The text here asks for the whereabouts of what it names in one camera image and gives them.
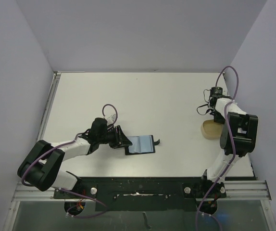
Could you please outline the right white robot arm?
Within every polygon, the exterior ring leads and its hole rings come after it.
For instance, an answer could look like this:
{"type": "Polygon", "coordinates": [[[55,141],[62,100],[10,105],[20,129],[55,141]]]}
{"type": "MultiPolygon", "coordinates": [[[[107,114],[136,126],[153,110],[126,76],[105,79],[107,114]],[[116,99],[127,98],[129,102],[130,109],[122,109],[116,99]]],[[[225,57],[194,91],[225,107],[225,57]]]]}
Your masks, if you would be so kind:
{"type": "Polygon", "coordinates": [[[220,151],[198,185],[199,193],[205,197],[215,192],[214,182],[224,182],[249,163],[246,155],[255,148],[259,122],[258,116],[243,111],[232,97],[225,95],[222,87],[212,87],[209,92],[206,112],[213,116],[219,134],[211,135],[212,129],[206,123],[201,131],[206,138],[219,138],[220,151]]]}

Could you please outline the black leather card holder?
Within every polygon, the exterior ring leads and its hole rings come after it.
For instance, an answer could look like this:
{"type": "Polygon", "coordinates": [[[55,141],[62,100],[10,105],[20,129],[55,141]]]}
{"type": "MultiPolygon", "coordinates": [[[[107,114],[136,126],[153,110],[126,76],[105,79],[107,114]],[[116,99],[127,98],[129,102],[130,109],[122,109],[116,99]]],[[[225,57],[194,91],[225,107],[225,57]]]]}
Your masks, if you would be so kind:
{"type": "Polygon", "coordinates": [[[125,147],[125,155],[152,154],[155,146],[160,144],[160,139],[154,140],[153,135],[129,136],[132,145],[125,147]]]}

